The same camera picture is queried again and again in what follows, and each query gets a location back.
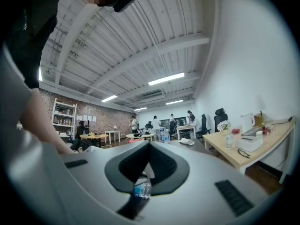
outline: black t-shirt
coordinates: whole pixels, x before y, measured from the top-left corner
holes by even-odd
[[[10,54],[26,85],[39,88],[38,71],[42,50],[57,24],[59,0],[29,0],[16,14],[6,39]]]

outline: corrugated metal ceiling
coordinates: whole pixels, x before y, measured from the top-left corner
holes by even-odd
[[[42,53],[44,79],[55,81],[57,63],[66,36],[85,5],[82,0],[59,1],[58,23]],[[102,7],[87,21],[71,47],[61,72],[63,75],[60,77],[60,85],[86,93],[89,86],[105,77],[108,71],[151,48],[154,45],[151,36],[156,44],[160,44],[189,34],[201,33],[202,30],[202,0],[136,0],[122,13],[112,12],[110,7]],[[201,55],[201,45],[189,46],[163,54],[162,64],[157,53],[153,58],[126,69],[125,72],[116,73],[90,95],[105,98],[110,92],[124,94],[165,76],[179,72],[197,72],[201,66]],[[154,88],[153,91],[142,92],[127,100],[134,102],[141,99],[143,94],[157,91],[172,93],[192,88],[194,82],[192,80],[166,84],[163,88]],[[116,99],[116,103],[126,102]]]

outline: round table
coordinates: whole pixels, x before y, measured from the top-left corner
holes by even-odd
[[[91,136],[86,136],[86,135],[80,135],[80,137],[82,139],[99,139],[99,147],[101,147],[101,138],[105,138],[105,143],[106,143],[106,138],[108,137],[107,134],[102,134],[100,136],[95,136],[95,135],[91,135]]]
[[[131,134],[127,134],[125,137],[126,138],[147,138],[147,137],[149,137],[150,140],[152,141],[152,136],[154,136],[154,133],[150,133],[148,135],[142,135],[142,136],[138,136],[138,137],[135,137],[134,134],[131,133]]]

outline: white ceiling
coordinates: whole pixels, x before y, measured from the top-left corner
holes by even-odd
[[[42,53],[43,83],[96,100],[115,94],[110,104],[123,108],[191,100],[211,40],[203,32],[204,2],[136,0],[115,13],[60,0],[58,23]],[[184,78],[148,85],[181,72]]]

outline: ceiling beam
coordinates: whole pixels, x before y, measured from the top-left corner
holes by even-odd
[[[157,45],[157,49],[160,54],[169,53],[171,51],[176,51],[178,49],[182,49],[185,47],[207,44],[209,43],[210,38],[208,36],[203,35],[202,33],[198,34],[190,34],[182,37],[177,37],[166,42],[160,43]],[[154,57],[157,57],[158,53],[156,51],[155,46],[147,48],[146,50],[137,53],[136,55],[126,59],[120,64],[116,65],[114,68],[109,70],[103,76],[98,78],[93,84],[92,87],[99,87],[102,84],[105,84],[109,80],[114,77],[120,75],[121,73],[133,68],[145,61],[148,61]],[[90,94],[93,91],[93,88],[88,88],[87,94]]]
[[[132,108],[124,107],[124,106],[109,103],[109,102],[103,103],[103,102],[101,102],[100,99],[98,99],[96,97],[86,95],[84,93],[75,91],[73,89],[61,86],[59,84],[56,84],[56,83],[53,83],[50,81],[45,81],[45,80],[39,81],[39,87],[40,87],[40,89],[44,89],[49,92],[53,92],[55,94],[59,94],[59,95],[62,95],[62,96],[68,97],[68,98],[72,98],[72,99],[75,99],[78,101],[82,101],[85,103],[90,103],[90,104],[98,105],[101,107],[108,107],[108,108],[125,111],[125,112],[131,112],[131,113],[134,112]]]
[[[60,56],[57,62],[57,71],[62,72],[63,67],[68,59],[69,53],[73,47],[74,42],[79,36],[80,32],[83,30],[86,23],[92,18],[92,16],[99,10],[100,8],[94,4],[87,4],[81,10],[79,15],[74,20],[69,32],[67,33],[65,42],[62,46]],[[55,83],[60,82],[60,74],[56,73]]]
[[[124,106],[130,106],[130,107],[134,106],[135,107],[134,109],[136,109],[136,108],[144,107],[145,105],[161,103],[161,102],[169,101],[171,99],[176,99],[176,98],[180,98],[183,96],[187,96],[187,95],[193,94],[193,93],[194,93],[194,89],[188,88],[188,89],[183,89],[183,90],[172,92],[172,93],[167,93],[167,94],[165,94],[165,98],[158,99],[155,101],[150,101],[150,102],[145,102],[145,103],[142,102],[138,105],[124,104]]]
[[[159,84],[152,85],[152,86],[147,84],[146,86],[134,89],[134,90],[129,91],[129,92],[125,92],[125,93],[119,95],[118,97],[120,97],[122,99],[131,98],[131,97],[143,94],[145,92],[151,92],[151,91],[154,91],[154,90],[157,90],[157,89],[161,89],[161,88],[165,87],[166,84],[183,83],[183,82],[187,82],[187,81],[196,80],[196,79],[199,79],[199,78],[200,78],[200,75],[197,74],[197,73],[188,73],[188,74],[185,74],[185,76],[183,78],[175,79],[175,80],[172,80],[172,81],[169,81],[169,82],[159,83]]]

